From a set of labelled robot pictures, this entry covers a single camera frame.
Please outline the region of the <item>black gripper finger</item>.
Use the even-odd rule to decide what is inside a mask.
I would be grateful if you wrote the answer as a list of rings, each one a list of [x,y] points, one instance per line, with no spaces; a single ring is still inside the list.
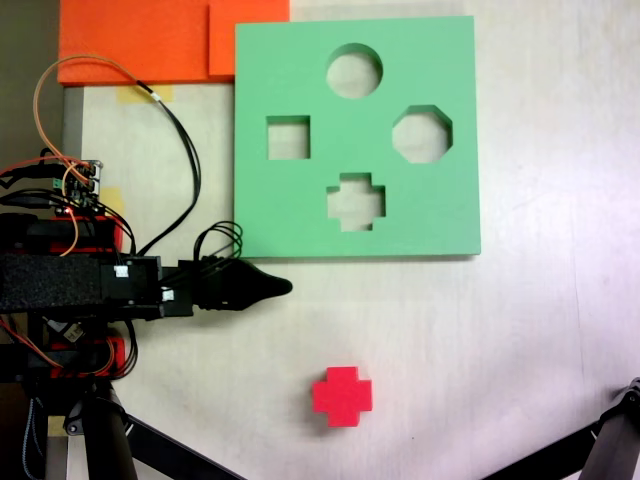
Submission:
[[[293,284],[263,272],[253,264],[237,261],[233,270],[233,309],[242,311],[270,298],[291,293]]]

